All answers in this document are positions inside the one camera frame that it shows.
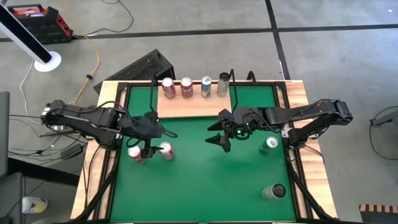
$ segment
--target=red soda can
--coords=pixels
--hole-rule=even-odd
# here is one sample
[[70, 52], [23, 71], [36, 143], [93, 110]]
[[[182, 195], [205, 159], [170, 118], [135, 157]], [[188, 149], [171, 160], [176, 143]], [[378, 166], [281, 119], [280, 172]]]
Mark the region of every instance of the red soda can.
[[188, 77], [181, 79], [181, 94], [182, 97], [188, 99], [193, 96], [193, 83], [192, 80]]
[[162, 88], [167, 99], [175, 98], [177, 92], [175, 91], [174, 81], [171, 78], [164, 78], [162, 81]]
[[159, 147], [163, 148], [159, 150], [163, 158], [167, 160], [172, 160], [175, 157], [173, 146], [168, 142], [162, 142]]
[[128, 150], [129, 157], [138, 163], [144, 163], [147, 159], [141, 158], [142, 149], [139, 146], [130, 147]]

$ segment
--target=wooden board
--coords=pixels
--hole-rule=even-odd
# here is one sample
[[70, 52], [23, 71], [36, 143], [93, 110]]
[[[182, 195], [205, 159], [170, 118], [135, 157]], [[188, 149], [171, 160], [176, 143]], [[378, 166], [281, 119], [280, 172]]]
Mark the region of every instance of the wooden board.
[[[239, 82], [251, 82], [250, 80], [238, 80]], [[150, 83], [150, 80], [132, 80], [132, 81], [105, 81], [101, 89], [101, 94], [99, 95], [98, 105], [105, 101], [115, 100], [116, 92], [119, 82], [129, 82], [129, 83]], [[258, 82], [286, 82], [287, 93], [289, 97], [290, 107], [303, 106], [308, 104], [307, 96], [304, 89], [303, 81], [300, 80], [258, 80]], [[124, 103], [124, 97], [121, 98], [121, 105]], [[308, 124], [310, 120], [297, 121], [295, 122], [296, 127], [302, 127]], [[318, 141], [308, 140], [307, 144], [316, 150], [320, 151]], [[88, 173], [88, 165], [91, 158], [97, 148], [97, 143], [95, 141], [90, 141], [87, 147], [85, 155], [85, 170]], [[301, 150], [300, 155], [303, 161], [303, 169], [305, 178], [307, 180], [307, 187], [311, 194], [314, 196], [315, 200], [323, 207], [323, 209], [331, 216], [336, 217], [336, 210], [333, 203], [333, 198], [331, 196], [330, 187], [328, 183], [328, 178], [326, 176], [325, 166], [322, 163], [322, 158], [314, 155], [311, 151]], [[113, 164], [114, 154], [111, 155], [109, 159], [109, 169]], [[100, 182], [100, 173], [104, 161], [104, 151], [100, 150], [95, 158], [93, 159], [93, 166], [91, 169], [90, 186], [88, 188], [88, 198], [89, 201], [92, 199], [94, 194], [98, 190], [98, 184]], [[296, 188], [298, 195], [298, 204], [302, 217], [305, 218], [305, 206], [302, 194], [300, 190]], [[73, 210], [71, 214], [71, 219], [76, 218], [84, 209], [85, 201], [85, 188], [83, 174], [80, 175], [80, 181], [76, 192], [75, 203], [73, 204]], [[103, 195], [103, 200], [101, 202], [101, 209], [99, 213], [99, 218], [105, 217], [105, 208], [108, 203], [108, 190]]]
[[211, 85], [209, 98], [201, 96], [200, 85], [193, 86], [193, 96], [185, 99], [181, 95], [180, 85], [176, 85], [177, 96], [167, 99], [163, 89], [159, 86], [157, 91], [157, 112], [159, 118], [185, 118], [198, 116], [218, 116], [218, 113], [227, 109], [231, 111], [231, 100], [229, 92], [225, 97], [217, 96], [217, 84]]

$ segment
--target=can on floor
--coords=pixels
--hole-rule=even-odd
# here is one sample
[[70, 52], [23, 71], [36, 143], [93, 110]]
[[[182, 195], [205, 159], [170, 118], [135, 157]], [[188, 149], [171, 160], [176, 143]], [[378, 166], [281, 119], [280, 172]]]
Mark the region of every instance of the can on floor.
[[48, 201], [42, 197], [24, 197], [22, 199], [22, 214], [42, 213], [47, 208]]
[[177, 92], [175, 91], [174, 81], [171, 78], [164, 78], [162, 81], [163, 93], [167, 99], [175, 98]]
[[261, 191], [265, 199], [281, 199], [285, 197], [286, 189], [282, 184], [274, 184]]
[[209, 98], [211, 94], [211, 78], [205, 76], [201, 79], [201, 93], [202, 97]]
[[229, 88], [229, 79], [231, 79], [231, 75], [228, 73], [221, 73], [218, 77], [218, 85], [217, 85], [217, 96], [224, 97], [228, 92]]
[[175, 157], [173, 146], [169, 142], [162, 142], [159, 147], [163, 148], [159, 150], [163, 158], [172, 160]]
[[131, 159], [134, 159], [138, 163], [144, 163], [146, 161], [146, 159], [143, 159], [141, 157], [142, 149], [139, 146], [130, 147], [128, 152], [129, 152], [129, 157]]
[[278, 140], [274, 137], [268, 137], [259, 147], [260, 154], [268, 154], [278, 146]]
[[180, 87], [181, 87], [182, 97], [188, 99], [193, 96], [193, 83], [190, 78], [188, 77], [182, 78]]

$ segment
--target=yellow cable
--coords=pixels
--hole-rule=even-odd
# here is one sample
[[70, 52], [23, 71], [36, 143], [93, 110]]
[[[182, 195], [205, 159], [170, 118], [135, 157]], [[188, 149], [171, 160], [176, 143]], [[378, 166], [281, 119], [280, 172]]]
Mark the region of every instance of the yellow cable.
[[[65, 5], [63, 4], [62, 0], [57, 0], [59, 5], [61, 5], [61, 7], [63, 8], [63, 10], [68, 14], [68, 17], [70, 18], [70, 20], [73, 22], [73, 25], [75, 25], [76, 30], [80, 33], [83, 34], [83, 32], [80, 30], [79, 25], [76, 23], [75, 19], [73, 18], [73, 16], [70, 14], [69, 10], [67, 9], [67, 7], [65, 7]], [[94, 50], [95, 50], [95, 54], [97, 55], [97, 64], [95, 65], [94, 70], [90, 73], [90, 75], [92, 77], [94, 77], [96, 75], [96, 72], [98, 70], [98, 67], [100, 65], [100, 55], [98, 54], [98, 49], [97, 46], [94, 44], [93, 41], [91, 41], [86, 35], [83, 34], [83, 37], [86, 38], [88, 41], [90, 41], [91, 45], [93, 46]], [[84, 89], [87, 86], [87, 83], [90, 79], [87, 78], [86, 81], [84, 82], [83, 86], [81, 86], [79, 94], [77, 94], [76, 99], [75, 99], [75, 104], [77, 104], [77, 101], [79, 100], [81, 94], [83, 93]]]

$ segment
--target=wooden block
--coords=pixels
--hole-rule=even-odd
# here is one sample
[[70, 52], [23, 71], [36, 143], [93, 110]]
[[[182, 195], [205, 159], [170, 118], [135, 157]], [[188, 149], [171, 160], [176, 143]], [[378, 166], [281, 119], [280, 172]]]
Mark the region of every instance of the wooden block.
[[185, 99], [181, 95], [180, 85], [176, 85], [177, 96], [167, 99], [163, 89], [159, 86], [157, 91], [157, 112], [159, 118], [186, 118], [199, 116], [218, 116], [218, 113], [227, 109], [231, 111], [229, 92], [225, 97], [217, 96], [217, 84], [211, 84], [211, 95], [203, 98], [200, 94], [200, 85], [193, 85], [193, 96]]
[[366, 205], [365, 205], [365, 204], [361, 204], [361, 205], [359, 206], [359, 211], [360, 211], [360, 212], [365, 212], [365, 211], [366, 211]]

